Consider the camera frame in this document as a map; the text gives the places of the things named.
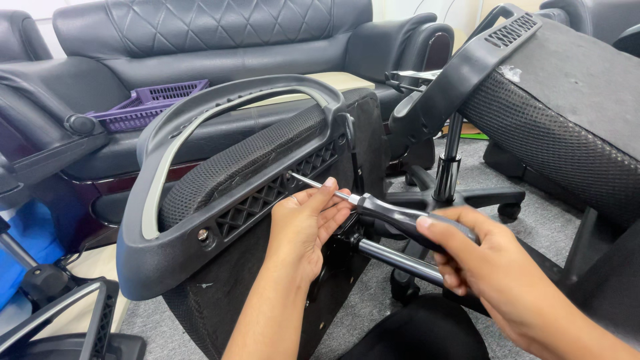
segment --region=chair base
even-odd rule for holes
[[[469,205],[474,208],[499,205],[498,214],[500,219],[503,222],[512,222],[518,218],[520,205],[525,199],[523,190],[507,186],[456,190],[452,201],[438,201],[432,196],[433,189],[436,186],[436,179],[418,166],[412,166],[408,169],[405,181],[408,185],[417,185],[420,191],[387,193],[385,200],[389,204],[426,211],[459,205]],[[397,240],[404,239],[404,236],[394,231],[395,229],[393,228],[387,227],[385,230],[387,231],[385,231],[384,237]],[[424,259],[428,250],[410,240],[403,252],[413,258]],[[390,282],[392,297],[403,304],[411,302],[420,294],[420,290],[415,284],[415,278],[402,271],[394,269],[391,273]]]

